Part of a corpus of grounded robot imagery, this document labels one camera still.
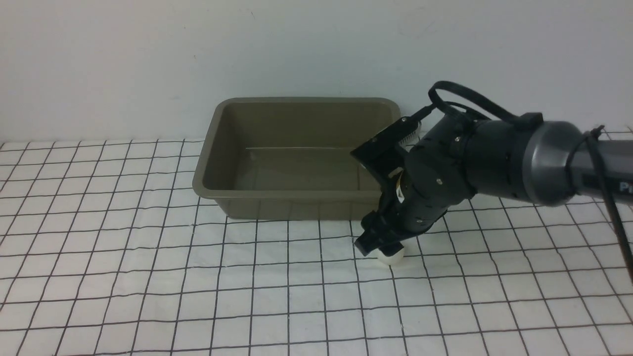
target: black cable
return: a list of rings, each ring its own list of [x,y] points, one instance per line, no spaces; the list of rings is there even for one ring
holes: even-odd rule
[[[629,271],[629,277],[631,279],[631,282],[633,283],[633,253],[631,252],[629,239],[627,238],[627,233],[624,230],[622,218],[620,218],[620,213],[618,212],[618,207],[615,204],[615,200],[613,199],[611,191],[606,187],[605,162],[602,159],[602,155],[600,155],[600,151],[598,150],[598,137],[600,136],[603,128],[604,126],[602,125],[585,134],[587,149],[589,151],[589,156],[591,157],[591,163],[593,164],[594,172],[596,173],[596,177],[598,178],[598,185],[600,186],[600,190],[602,191],[602,197],[605,201],[606,210],[609,213],[609,217],[611,218],[611,222],[613,223],[613,230],[615,231],[615,235],[618,238],[618,243],[620,244],[620,251],[622,252],[626,268]]]

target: white wall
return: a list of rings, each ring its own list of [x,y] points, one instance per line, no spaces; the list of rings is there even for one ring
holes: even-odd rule
[[[515,113],[631,123],[633,1],[0,0],[0,139],[204,136],[234,96],[436,80]]]

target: grid tablecloth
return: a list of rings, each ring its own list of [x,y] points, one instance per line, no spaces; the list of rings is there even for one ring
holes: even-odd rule
[[[0,147],[0,355],[633,353],[599,200],[476,196],[390,269],[355,221],[226,218],[191,189],[201,146]]]

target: black grid line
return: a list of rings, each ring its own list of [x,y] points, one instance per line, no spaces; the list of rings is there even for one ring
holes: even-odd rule
[[[288,347],[286,348],[288,356],[290,356],[290,219],[285,222],[285,295],[286,295],[286,331]]]
[[[29,189],[28,189],[28,190],[30,191],[31,189],[33,189],[33,184],[31,184],[31,186],[29,187]],[[19,207],[18,211],[20,211],[20,210],[22,209],[22,207],[24,206],[24,202],[25,202],[25,201],[23,200],[23,201],[20,203],[20,207]],[[13,217],[13,219],[11,219],[11,223],[9,224],[9,227],[7,227],[7,233],[8,233],[8,232],[11,230],[11,228],[13,227],[13,224],[15,223],[16,218],[17,218],[17,215],[16,215],[15,217]],[[2,244],[3,244],[4,240],[6,239],[6,236],[7,236],[7,235],[5,234],[5,237],[4,237],[4,238],[0,241],[0,247],[2,247]],[[30,246],[28,247],[27,254],[29,253],[29,251],[31,250],[31,248],[33,248],[33,244],[34,244],[34,243],[35,243],[35,239],[33,239],[33,241],[31,242]],[[0,305],[0,312],[2,311],[2,309],[3,309],[3,307],[4,307],[4,304],[5,304],[5,303],[6,303],[6,301],[7,301],[7,298],[9,298],[9,294],[11,293],[11,289],[13,288],[13,284],[15,283],[15,279],[16,279],[16,278],[20,275],[20,272],[22,271],[22,267],[24,267],[24,263],[25,263],[26,261],[27,261],[27,258],[26,258],[26,256],[24,256],[24,259],[22,260],[22,263],[20,264],[20,268],[18,268],[18,271],[17,271],[17,272],[16,272],[16,274],[15,274],[15,277],[11,280],[11,284],[9,285],[9,288],[8,288],[8,290],[7,290],[7,292],[6,292],[6,295],[4,296],[4,301],[3,301],[2,305]]]
[[[477,214],[475,215],[475,220],[477,221],[477,226],[479,226],[479,229],[481,230],[481,235],[484,235],[484,231],[481,228],[481,223],[479,222],[479,218],[477,217]],[[508,293],[506,292],[506,288],[503,285],[503,280],[501,280],[501,273],[499,272],[499,265],[497,264],[497,261],[494,260],[494,258],[492,257],[492,252],[490,251],[490,246],[488,246],[488,242],[486,241],[486,239],[484,238],[484,244],[486,245],[486,250],[488,251],[488,257],[490,257],[490,260],[492,261],[492,263],[494,264],[494,269],[497,272],[497,277],[498,277],[498,281],[499,284],[501,285],[501,291],[503,291],[503,296],[506,298],[506,305],[508,306],[508,309],[510,310],[510,314],[512,315],[512,319],[514,321],[515,326],[517,327],[517,329],[519,328],[518,326],[518,321],[517,321],[517,316],[514,313],[514,310],[512,309],[512,306],[510,305],[510,299],[508,298]],[[525,354],[529,355],[529,351],[527,350],[527,345],[525,344],[525,339],[523,338],[523,334],[519,333],[519,337],[521,338],[521,343],[523,343],[523,349],[525,350]]]
[[[322,238],[321,238],[321,220],[318,220],[317,222],[317,227],[318,227],[318,254],[320,257],[320,263],[321,263],[321,292],[322,292],[322,297],[323,297],[323,319],[325,321],[325,350],[327,352],[327,355],[330,356],[330,337],[329,337],[329,332],[327,329],[327,301],[325,298],[325,271],[323,269],[323,244],[322,242]]]
[[[182,145],[180,146],[180,152],[182,153],[182,147],[184,145],[184,141],[182,143]],[[176,176],[174,176],[173,181],[172,181],[172,188],[174,187],[174,185],[176,184]],[[167,205],[169,205],[169,203],[172,200],[172,194],[173,191],[169,192],[169,199],[167,201]],[[160,241],[163,238],[163,231],[165,230],[164,226],[165,226],[165,222],[167,221],[167,212],[165,212],[165,216],[163,217],[163,227],[161,228],[160,234],[158,236],[158,243],[156,244],[156,247],[160,246]],[[154,253],[154,260],[152,261],[152,268],[149,271],[149,277],[147,278],[147,284],[145,285],[145,293],[143,294],[143,299],[141,302],[141,309],[139,310],[139,319],[141,319],[141,315],[143,313],[143,308],[145,307],[145,297],[147,296],[147,291],[149,289],[149,284],[151,283],[152,280],[152,274],[154,273],[154,266],[156,265],[156,259],[158,257],[158,250],[156,250],[156,253]],[[140,323],[136,324],[136,330],[134,331],[134,340],[132,341],[132,350],[134,350],[135,346],[136,346],[136,341],[137,341],[137,337],[139,335],[139,327],[140,327]]]
[[[126,156],[127,156],[128,152],[129,152],[129,149],[130,149],[130,145],[128,145],[128,146],[127,146]],[[99,153],[99,157],[101,157],[101,155],[102,155],[102,154],[103,154],[103,147],[101,148],[101,152]],[[94,173],[96,172],[96,170],[97,170],[97,165],[95,164],[95,166],[94,166],[94,168],[93,168],[93,171],[92,171],[92,175],[94,175]],[[91,182],[91,180],[92,180],[92,176],[91,176],[91,178],[88,180],[88,183],[86,184],[85,191],[87,191],[87,190],[88,190],[88,187],[90,186],[90,182]],[[85,194],[82,196],[82,199],[81,199],[81,201],[80,201],[80,203],[79,203],[79,206],[81,206],[81,203],[83,202],[84,197],[85,197]],[[114,195],[112,194],[112,195],[110,196],[110,200],[109,200],[109,202],[108,202],[108,207],[110,207],[110,205],[112,204],[112,200],[113,200],[113,198],[114,198]],[[77,214],[78,214],[78,212],[75,212],[75,215],[73,216],[73,224],[74,224],[74,222],[75,222],[75,219],[77,218]],[[107,214],[104,214],[104,215],[103,215],[103,219],[101,220],[100,227],[103,227],[103,224],[104,224],[104,223],[105,223],[105,221],[106,221],[106,217],[107,217]],[[69,235],[70,235],[70,232],[68,232],[68,233],[66,234],[66,239],[65,239],[64,244],[63,244],[63,245],[65,245],[66,241],[68,240],[68,236],[69,236]],[[79,293],[80,293],[80,290],[81,290],[82,283],[83,283],[83,281],[84,281],[84,279],[85,279],[85,277],[86,277],[86,275],[87,275],[87,273],[88,273],[88,268],[90,267],[90,263],[91,263],[91,260],[92,260],[92,256],[94,255],[94,250],[95,250],[95,247],[96,247],[96,245],[97,245],[98,237],[99,237],[99,233],[97,233],[97,237],[96,237],[96,238],[95,238],[95,240],[94,240],[94,245],[92,246],[92,251],[90,252],[90,255],[89,255],[89,257],[88,257],[88,262],[87,262],[87,263],[86,263],[86,265],[85,265],[85,270],[84,270],[84,273],[82,274],[82,276],[81,276],[81,281],[79,282],[79,285],[77,286],[77,294],[75,295],[75,300],[73,301],[72,306],[70,307],[70,312],[68,313],[68,318],[66,319],[66,325],[65,325],[64,329],[62,330],[62,333],[61,333],[61,336],[60,336],[60,341],[59,341],[59,343],[58,343],[58,345],[57,345],[57,349],[56,349],[56,351],[55,351],[55,354],[58,354],[58,353],[60,352],[60,348],[61,348],[62,342],[63,342],[63,340],[64,340],[64,335],[66,334],[66,330],[68,329],[68,325],[69,325],[69,323],[70,323],[70,318],[72,317],[73,310],[74,310],[74,308],[75,308],[75,305],[77,304],[77,300],[78,300],[78,297],[79,297]],[[52,271],[51,271],[51,276],[49,276],[49,277],[48,277],[47,282],[50,280],[50,278],[51,278],[51,277],[52,277]]]
[[[225,227],[223,233],[222,233],[222,242],[226,241],[227,239],[227,229]],[[222,246],[222,252],[220,253],[220,266],[218,267],[218,281],[215,284],[215,289],[218,290],[220,289],[220,278],[222,276],[222,260],[224,258],[224,245]],[[213,320],[217,320],[217,315],[218,315],[218,295],[215,295],[215,307],[213,309]],[[215,333],[215,325],[216,323],[213,323],[213,327],[211,327],[211,343],[209,344],[209,349],[213,348],[213,337],[214,337],[214,333]]]
[[[434,306],[438,306],[438,307],[452,307],[452,306],[470,306],[470,303],[461,303],[461,304],[422,304],[422,305],[407,305],[408,308],[411,307],[415,307],[415,308],[419,308],[419,307],[434,307]],[[372,307],[372,308],[364,308],[364,311],[368,311],[368,310],[379,310],[379,309],[392,309],[392,308],[396,308],[397,306],[395,305],[390,305],[390,306],[383,306],[383,307]],[[340,310],[333,310],[334,312],[351,312],[351,311],[357,311],[357,308],[346,308],[346,309],[340,309]],[[307,312],[291,312],[290,315],[301,315],[301,314],[314,314],[314,312],[312,311],[307,311]],[[256,314],[254,316],[258,316],[258,317],[274,317],[274,316],[284,316],[286,315],[286,313],[271,313],[271,314]],[[242,315],[236,315],[236,316],[230,316],[230,317],[215,317],[215,318],[193,318],[193,319],[186,319],[186,320],[161,320],[161,319],[140,319],[140,320],[135,320],[135,321],[113,321],[113,322],[103,322],[103,323],[99,323],[99,324],[82,324],[82,325],[68,325],[68,326],[32,326],[32,327],[16,327],[16,328],[11,328],[11,329],[0,329],[0,332],[4,332],[4,331],[29,331],[29,330],[48,330],[48,329],[67,329],[67,330],[71,330],[73,331],[74,329],[79,329],[82,327],[103,327],[103,326],[115,326],[115,325],[122,325],[122,324],[137,324],[140,322],[155,322],[155,323],[162,323],[162,324],[176,324],[178,322],[183,322],[183,321],[215,321],[215,320],[231,320],[231,319],[242,319],[245,317],[250,317],[251,314],[242,314]],[[525,331],[525,330],[542,330],[542,329],[556,329],[556,328],[566,328],[566,327],[593,327],[593,326],[617,326],[617,325],[630,325],[629,322],[599,322],[597,324],[579,324],[579,325],[572,325],[572,326],[551,326],[551,327],[521,327],[521,328],[515,328],[515,329],[498,329],[498,330],[486,330],[486,331],[464,331],[464,332],[460,332],[460,333],[440,333],[440,334],[436,334],[436,333],[430,333],[430,334],[418,334],[418,336],[439,336],[439,335],[460,335],[460,334],[481,334],[481,333],[494,333],[494,332],[498,332],[498,331]],[[398,338],[398,339],[403,339],[403,338],[410,338],[412,336],[414,336],[415,334],[411,334],[411,335],[406,335],[406,336],[402,336],[402,335],[397,335],[397,336],[391,336],[393,338]],[[346,341],[346,340],[353,340],[353,339],[337,339],[336,341]]]
[[[199,209],[200,209],[200,198],[198,198],[198,202],[196,205],[196,217],[194,218],[195,222],[197,222],[197,215],[198,215]],[[191,258],[191,248],[193,247],[195,233],[196,233],[196,225],[193,226],[193,229],[191,231],[191,237],[189,238],[189,249],[187,250],[187,260],[185,262],[185,266],[189,266],[189,259]],[[178,324],[180,321],[180,308],[182,307],[182,296],[185,294],[186,280],[187,280],[187,269],[185,269],[184,275],[182,277],[182,284],[180,285],[180,293],[178,297],[178,310],[176,311],[176,316],[178,319],[176,320],[176,325],[174,325],[174,329],[173,329],[172,347],[170,349],[170,355],[173,355],[173,349],[176,344],[176,335],[178,333]]]
[[[444,222],[444,225],[448,226],[445,215],[442,216],[442,221]],[[451,241],[451,245],[453,246],[453,251],[457,251],[455,249],[455,242],[453,241],[453,237],[450,232],[448,233],[448,238]],[[472,310],[473,315],[475,317],[475,322],[477,323],[477,329],[479,329],[479,336],[481,337],[481,341],[484,344],[484,349],[486,350],[486,353],[490,354],[488,352],[488,346],[486,345],[486,339],[484,338],[484,333],[481,330],[481,324],[479,323],[479,318],[477,317],[477,311],[475,310],[475,305],[473,304],[472,297],[470,296],[470,290],[469,290],[470,288],[468,288],[468,283],[466,282],[466,274],[464,273],[464,268],[462,267],[459,258],[455,258],[455,260],[457,261],[457,264],[460,266],[460,270],[462,274],[461,278],[464,282],[464,286],[466,287],[466,295],[468,295],[468,302],[470,304],[470,309]]]
[[[582,236],[582,239],[587,243],[587,245],[589,245],[589,242],[588,242],[587,237],[585,236],[584,232],[582,232],[582,230],[580,230],[580,229],[579,229],[579,232],[580,232],[580,235]],[[611,291],[613,292],[613,294],[616,294],[615,293],[615,288],[613,287],[613,283],[611,283],[611,281],[609,280],[609,276],[606,275],[605,267],[602,266],[602,262],[600,261],[600,258],[598,258],[598,255],[596,254],[596,251],[592,248],[592,246],[589,247],[589,250],[593,254],[593,256],[596,259],[596,261],[598,262],[598,265],[600,266],[600,270],[602,271],[603,276],[606,279],[606,282],[609,284],[609,287],[611,288]],[[633,324],[633,318],[631,317],[631,314],[629,313],[629,311],[625,307],[624,303],[622,302],[622,298],[619,295],[617,296],[617,298],[618,298],[618,301],[620,302],[620,305],[624,309],[624,312],[626,313],[627,317],[629,318],[629,321]]]
[[[539,210],[538,210],[538,209],[536,209],[536,214],[539,216],[539,219],[540,219],[541,221],[543,221],[543,217],[541,216],[541,213],[539,212]],[[552,235],[551,235],[551,233],[549,232],[549,230],[547,230],[547,229],[545,229],[545,230],[547,231],[547,234],[548,234],[548,236],[549,236],[549,238],[550,238],[550,240],[551,240],[551,242],[552,242],[552,245],[555,245],[555,246],[556,246],[556,244],[555,244],[555,242],[554,242],[554,239],[552,238]],[[558,251],[558,250],[556,250],[556,253],[558,254],[558,256],[560,256],[561,261],[563,261],[563,265],[565,266],[565,270],[568,270],[568,267],[567,267],[567,262],[565,261],[565,258],[563,257],[563,255],[562,255],[562,254],[560,253],[560,251]],[[581,293],[581,292],[580,292],[580,290],[578,289],[578,286],[576,285],[576,282],[574,281],[574,279],[573,279],[573,277],[572,277],[572,273],[571,273],[571,272],[567,272],[567,275],[569,276],[569,279],[571,279],[572,284],[573,284],[573,287],[576,289],[576,293],[578,293],[578,295],[582,295],[582,293]],[[587,307],[587,303],[585,302],[585,299],[584,299],[584,298],[581,298],[580,300],[582,300],[582,304],[583,304],[583,306],[585,307],[585,310],[586,310],[587,314],[589,314],[589,318],[591,319],[591,322],[594,324],[594,328],[596,329],[596,332],[598,332],[598,335],[600,335],[600,340],[602,341],[602,344],[605,346],[605,349],[606,349],[607,351],[609,351],[609,348],[608,348],[608,346],[606,345],[606,341],[605,341],[604,336],[602,335],[602,333],[600,332],[600,330],[598,329],[598,327],[597,327],[597,326],[595,326],[596,321],[594,320],[593,315],[591,315],[591,311],[589,310],[589,307]]]
[[[521,240],[518,238],[517,231],[515,230],[515,227],[514,227],[514,225],[512,224],[512,220],[510,219],[510,215],[508,215],[508,212],[507,212],[506,210],[505,210],[505,214],[506,214],[506,217],[508,218],[508,221],[510,221],[510,225],[512,226],[512,231],[513,231],[513,234],[514,234],[515,238],[517,239],[519,246],[521,246],[521,247],[523,248],[523,246],[522,246],[522,244],[521,244]],[[536,282],[536,286],[537,286],[537,287],[538,287],[538,289],[539,289],[539,293],[541,294],[541,298],[543,298],[543,299],[545,300],[545,294],[543,293],[543,289],[542,289],[541,285],[539,284],[539,280],[538,280],[538,278],[536,278],[536,273],[534,272],[534,266],[532,265],[532,262],[530,261],[530,259],[527,257],[527,254],[525,253],[525,250],[523,251],[523,256],[524,256],[524,257],[525,257],[525,259],[527,260],[527,263],[530,265],[530,270],[532,271],[532,275],[534,276],[534,281]],[[545,307],[546,307],[546,308],[547,308],[547,310],[548,310],[549,317],[550,317],[553,321],[555,321],[555,319],[554,319],[554,314],[552,314],[551,308],[549,307],[549,305],[548,305],[547,303],[545,303]],[[563,339],[563,335],[560,333],[560,330],[559,330],[558,328],[556,328],[556,333],[558,334],[558,337],[559,337],[559,339],[560,339],[560,342],[561,342],[561,343],[563,344],[563,346],[565,347],[565,352],[567,352],[567,355],[570,355],[570,353],[569,353],[569,349],[567,348],[567,345],[565,344],[565,340]]]
[[[258,214],[260,210],[261,210],[261,203],[258,204],[257,206]],[[257,264],[257,228],[258,228],[258,220],[255,220],[253,271],[252,271],[252,276],[251,276],[251,313],[249,316],[249,326],[248,326],[248,356],[251,356],[251,352],[253,351],[251,344],[253,343],[253,313],[254,313],[254,302],[255,302],[255,266]]]
[[[350,235],[354,235],[354,230],[352,228],[352,222],[349,222],[349,234]],[[358,264],[356,263],[356,248],[352,249],[352,254],[354,256],[354,272],[356,273],[356,287],[358,288],[358,306],[360,307],[360,315],[361,315],[361,319],[363,319],[363,336],[364,336],[364,340],[365,340],[365,352],[367,353],[367,355],[369,356],[369,343],[367,342],[367,326],[365,325],[365,308],[363,308],[363,296],[360,293],[360,283],[358,282],[360,280],[359,274],[358,274]]]
[[[145,181],[143,182],[143,189],[145,189],[145,187],[147,186],[147,177],[149,177],[149,175],[146,176]],[[139,199],[138,199],[138,201],[136,203],[137,207],[141,204],[141,199],[142,199],[142,194],[139,195]],[[132,224],[134,224],[134,221],[136,221],[137,213],[138,213],[138,210],[136,210],[134,212],[134,216],[132,217]],[[127,250],[127,246],[130,243],[131,235],[132,235],[132,230],[130,229],[128,234],[127,234],[127,238],[125,240],[125,247],[123,248],[124,250]],[[97,348],[99,347],[99,341],[101,340],[101,335],[103,334],[103,326],[105,325],[105,322],[106,322],[106,318],[107,318],[107,315],[108,315],[108,310],[109,310],[109,307],[110,307],[110,303],[112,302],[112,298],[114,297],[114,290],[115,290],[115,286],[116,286],[116,281],[118,279],[119,274],[121,273],[121,267],[123,265],[123,259],[124,258],[125,258],[125,253],[122,253],[121,254],[121,259],[119,260],[118,267],[116,269],[115,280],[114,280],[114,282],[112,282],[112,287],[110,288],[110,296],[107,297],[108,303],[106,304],[106,310],[103,313],[103,319],[102,319],[102,322],[101,322],[101,326],[99,327],[99,336],[97,337],[97,341],[95,342],[95,345],[94,345],[94,353],[97,352]]]
[[[195,226],[204,226],[207,224],[196,224]],[[143,228],[148,228],[148,229],[155,229],[157,227],[143,227]],[[130,228],[124,228],[121,229],[121,231],[125,231],[128,230]],[[58,234],[59,232],[45,232],[45,234]],[[321,240],[328,240],[328,239],[341,239],[341,238],[352,238],[353,236],[349,236],[349,235],[345,235],[345,236],[331,236],[331,237],[325,237],[325,238],[321,238]],[[318,241],[318,238],[314,238],[314,239],[303,239],[303,241]],[[277,241],[260,241],[258,243],[263,243],[263,244],[274,244]],[[221,245],[253,245],[253,242],[225,242],[224,244],[222,243],[206,243],[206,244],[196,244],[195,246],[198,247],[209,247],[209,246],[221,246]],[[588,247],[590,249],[593,249],[595,247],[607,247],[607,246],[619,246],[618,243],[598,243],[598,244],[590,244],[590,245],[572,245],[572,246],[559,246],[559,247],[537,247],[537,248],[524,248],[524,249],[519,249],[519,248],[514,248],[514,249],[507,249],[507,250],[495,250],[495,251],[491,251],[491,253],[506,253],[506,252],[521,252],[521,251],[553,251],[553,250],[569,250],[569,249],[576,249],[576,248],[580,248],[580,247]],[[184,248],[184,247],[188,247],[188,245],[175,245],[175,246],[160,246],[158,247],[159,250],[169,250],[169,249],[173,249],[173,248]],[[136,250],[153,250],[155,249],[154,247],[149,247],[149,246],[137,246],[137,247],[131,247],[131,248],[111,248],[111,249],[100,249],[98,251],[100,252],[117,252],[117,251],[136,251]],[[88,250],[84,251],[64,251],[64,254],[68,254],[68,255],[72,255],[72,254],[81,254],[81,253],[86,253]],[[475,251],[475,252],[460,252],[460,253],[425,253],[425,256],[466,256],[466,255],[479,255],[482,252],[479,251]],[[0,255],[0,257],[26,257],[26,256],[47,256],[47,255],[57,255],[58,252],[25,252],[25,253],[8,253],[8,254],[2,254]],[[409,254],[409,255],[405,255],[406,257],[415,257],[415,256],[419,256],[419,254]],[[354,257],[355,259],[377,259],[377,257]],[[345,258],[345,259],[338,259],[338,260],[328,260],[328,262],[343,262],[343,261],[351,261],[354,258]],[[297,262],[293,262],[293,263],[297,263],[297,264],[303,264],[303,263],[312,263],[313,261],[308,261],[308,262],[304,262],[304,261],[297,261]],[[268,263],[257,263],[257,265],[275,265],[275,264],[284,264],[285,262],[268,262]],[[596,267],[594,269],[619,269],[619,268],[624,268],[624,267]],[[592,270],[592,268],[588,268],[588,269],[577,269],[577,270]],[[551,272],[561,272],[560,270],[552,270]],[[65,274],[65,275],[60,275],[60,276],[78,276],[76,274]],[[27,276],[24,278],[29,278],[29,277],[45,277],[45,276]],[[0,280],[3,279],[13,279],[13,277],[0,277]]]
[[[73,157],[75,157],[75,155],[77,154],[77,150],[78,150],[78,148],[75,148],[75,151],[73,152]],[[65,172],[64,172],[64,177],[65,177],[65,176],[66,176],[66,174],[68,173],[69,169],[70,169],[70,165],[68,165],[68,167],[66,168],[66,170],[65,170]],[[49,205],[49,207],[48,207],[47,211],[49,211],[49,210],[51,209],[51,206],[52,206],[52,205],[53,205],[53,202],[51,201],[51,204]],[[74,222],[75,222],[75,218],[76,218],[76,217],[77,217],[77,212],[75,212],[75,215],[73,216],[72,223],[70,224],[71,226],[72,226],[72,224],[74,224]],[[42,226],[44,225],[44,222],[45,222],[45,221],[46,221],[46,218],[42,219],[42,223],[40,224],[40,226],[39,226],[39,227],[38,227],[38,229],[37,229],[38,233],[39,233],[39,231],[42,229]],[[67,234],[66,234],[66,236],[65,236],[65,238],[64,238],[64,243],[62,243],[62,246],[66,243],[66,241],[67,241],[67,239],[68,239],[68,235],[69,235],[69,234],[70,234],[70,233],[67,233]],[[56,267],[56,265],[57,265],[57,262],[58,262],[59,258],[60,258],[60,256],[58,255],[58,256],[57,256],[57,258],[56,258],[56,260],[55,260],[55,263],[53,264],[53,268],[51,269],[51,275],[49,275],[49,276],[47,276],[47,277],[46,277],[46,283],[44,283],[44,288],[42,289],[42,293],[41,293],[40,298],[39,298],[39,300],[38,300],[38,302],[37,302],[37,305],[35,306],[35,310],[33,311],[33,315],[31,316],[31,320],[30,320],[30,322],[29,322],[29,324],[28,324],[28,328],[27,328],[27,329],[30,329],[30,328],[31,328],[31,325],[33,324],[33,320],[35,319],[35,315],[36,315],[36,313],[37,313],[37,310],[38,310],[39,306],[42,304],[42,299],[44,298],[44,293],[46,292],[46,287],[47,287],[47,285],[48,285],[48,281],[50,281],[50,279],[51,279],[51,276],[52,276],[52,274],[53,274],[53,270],[54,270],[54,268]],[[69,320],[70,320],[70,314],[72,314],[72,310],[71,310],[71,312],[68,314],[68,319],[69,319]],[[25,341],[26,341],[26,339],[27,339],[27,336],[28,336],[29,331],[30,331],[30,330],[27,330],[27,331],[24,333],[24,337],[22,338],[22,342],[20,343],[20,346],[18,347],[18,354],[20,354],[20,350],[22,349],[22,346],[24,345],[24,342],[25,342]],[[63,339],[63,332],[62,332],[62,336],[60,337],[60,344],[61,344],[61,340],[62,340],[62,339]]]

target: gray plastic tray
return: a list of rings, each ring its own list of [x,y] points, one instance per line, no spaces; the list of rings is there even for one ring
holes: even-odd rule
[[[226,100],[193,188],[234,219],[360,219],[376,209],[380,188],[349,152],[399,117],[382,98]]]

